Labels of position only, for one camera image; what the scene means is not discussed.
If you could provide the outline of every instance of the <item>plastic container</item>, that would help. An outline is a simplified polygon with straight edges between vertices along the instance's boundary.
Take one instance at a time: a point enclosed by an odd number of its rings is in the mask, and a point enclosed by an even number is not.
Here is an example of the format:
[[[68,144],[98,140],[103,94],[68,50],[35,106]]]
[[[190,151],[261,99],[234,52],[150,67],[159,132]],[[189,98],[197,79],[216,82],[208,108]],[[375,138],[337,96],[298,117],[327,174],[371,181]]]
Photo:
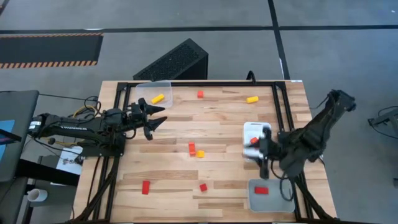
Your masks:
[[[284,200],[279,190],[280,180],[269,179],[251,179],[248,182],[248,200],[249,208],[252,212],[293,212],[295,205],[294,201],[290,202]],[[255,194],[254,188],[268,187],[268,194]],[[282,183],[282,190],[284,195],[288,198],[292,195],[292,185],[290,181],[284,180]]]
[[[164,95],[164,99],[157,104],[152,104],[151,100],[160,94]],[[144,98],[149,105],[161,106],[164,108],[173,106],[172,83],[169,80],[138,84],[134,96],[134,101],[136,103],[138,103],[139,98]]]
[[[264,133],[262,132],[263,127],[271,129],[271,125],[267,122],[246,122],[243,124],[243,152],[248,150],[244,146],[250,145],[252,138],[264,137]],[[245,161],[252,162],[253,160],[246,158]]]

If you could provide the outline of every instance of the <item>concrete floor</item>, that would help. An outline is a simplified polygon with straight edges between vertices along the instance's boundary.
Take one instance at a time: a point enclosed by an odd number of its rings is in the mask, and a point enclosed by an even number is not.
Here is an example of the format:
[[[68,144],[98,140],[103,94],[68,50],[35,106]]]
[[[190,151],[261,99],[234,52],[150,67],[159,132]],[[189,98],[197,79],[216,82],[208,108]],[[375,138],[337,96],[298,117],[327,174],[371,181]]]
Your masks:
[[[398,3],[372,0],[275,1],[280,26],[398,24]],[[270,26],[267,1],[252,0],[10,0],[0,30],[175,26]],[[326,172],[342,220],[396,223],[396,139],[374,132],[367,119],[397,104],[398,30],[282,31],[292,79],[304,81],[310,106],[332,89],[357,99],[357,110],[333,128],[325,151]],[[94,67],[0,70],[0,90],[97,95],[103,80],[130,80],[155,59],[192,38],[209,53],[209,79],[281,79],[273,31],[105,34]],[[67,115],[81,102],[40,97],[36,114]],[[29,144],[23,158],[49,152]],[[70,206],[35,209],[32,223],[63,222]]]

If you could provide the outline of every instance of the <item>black floor mat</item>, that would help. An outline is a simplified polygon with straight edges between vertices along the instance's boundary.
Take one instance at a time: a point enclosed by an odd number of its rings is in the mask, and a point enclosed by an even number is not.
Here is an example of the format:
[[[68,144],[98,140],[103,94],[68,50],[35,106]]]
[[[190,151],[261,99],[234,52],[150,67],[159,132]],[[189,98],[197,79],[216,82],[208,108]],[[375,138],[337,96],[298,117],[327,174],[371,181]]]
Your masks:
[[[96,65],[103,33],[0,36],[0,68]]]

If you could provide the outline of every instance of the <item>white cup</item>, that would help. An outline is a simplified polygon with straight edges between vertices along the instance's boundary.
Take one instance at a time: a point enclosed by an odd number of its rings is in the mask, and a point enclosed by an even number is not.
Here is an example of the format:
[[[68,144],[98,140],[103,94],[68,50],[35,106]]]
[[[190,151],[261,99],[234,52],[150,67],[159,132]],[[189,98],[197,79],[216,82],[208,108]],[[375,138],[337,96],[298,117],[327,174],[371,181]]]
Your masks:
[[[30,202],[42,202],[47,198],[47,191],[42,189],[33,189],[27,192],[27,199]]]

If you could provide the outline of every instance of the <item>wooden tabletop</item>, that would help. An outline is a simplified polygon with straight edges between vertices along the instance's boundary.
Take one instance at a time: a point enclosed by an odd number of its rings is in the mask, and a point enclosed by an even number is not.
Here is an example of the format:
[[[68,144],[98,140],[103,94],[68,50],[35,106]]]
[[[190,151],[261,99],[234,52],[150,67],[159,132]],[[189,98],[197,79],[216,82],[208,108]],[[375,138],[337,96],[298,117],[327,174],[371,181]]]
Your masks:
[[[113,107],[117,83],[103,82],[99,94],[102,109]],[[286,81],[286,86],[295,127],[303,127],[312,118],[304,85]],[[204,91],[204,99],[197,98],[198,90]],[[168,116],[154,133],[154,140],[147,141],[142,130],[137,130],[136,137],[127,141],[119,165],[111,222],[294,221],[293,213],[248,210],[248,180],[259,179],[259,171],[256,164],[242,158],[243,124],[268,122],[275,138],[278,123],[271,87],[173,87],[172,91],[173,106],[153,116]],[[259,101],[247,104],[249,96],[259,96]],[[283,105],[281,93],[279,98]],[[133,101],[134,88],[130,103]],[[205,151],[204,158],[190,157],[190,141],[195,142],[197,150]],[[95,163],[94,157],[83,164],[74,203],[76,215],[86,207]],[[101,165],[92,196],[98,187],[100,170]],[[307,162],[305,175],[309,191],[335,217],[323,165],[319,161]],[[148,195],[141,194],[143,180],[150,180]],[[200,184],[206,184],[208,190],[201,192]],[[103,197],[100,218],[104,217],[107,195],[106,192]],[[306,217],[301,194],[298,198],[302,216]]]

